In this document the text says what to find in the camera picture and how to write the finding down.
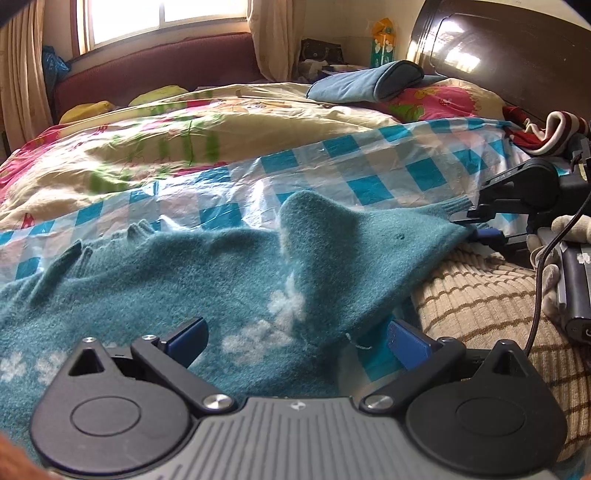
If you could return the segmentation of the gloved right hand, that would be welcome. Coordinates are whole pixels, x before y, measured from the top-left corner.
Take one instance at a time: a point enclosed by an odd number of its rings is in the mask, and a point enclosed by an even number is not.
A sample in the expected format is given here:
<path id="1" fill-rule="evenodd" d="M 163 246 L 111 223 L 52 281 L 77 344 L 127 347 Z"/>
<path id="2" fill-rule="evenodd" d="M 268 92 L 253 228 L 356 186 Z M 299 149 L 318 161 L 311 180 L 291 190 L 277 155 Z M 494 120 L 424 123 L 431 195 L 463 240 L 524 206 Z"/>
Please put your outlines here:
<path id="1" fill-rule="evenodd" d="M 590 217 L 582 215 L 571 230 L 564 236 L 564 241 L 579 244 L 590 243 Z M 526 238 L 526 244 L 530 252 L 530 263 L 535 270 L 538 269 L 539 257 L 545 248 L 542 239 L 536 234 L 530 234 Z M 561 323 L 561 313 L 558 303 L 557 286 L 561 279 L 559 256 L 556 251 L 549 254 L 542 273 L 542 311 L 556 325 Z"/>

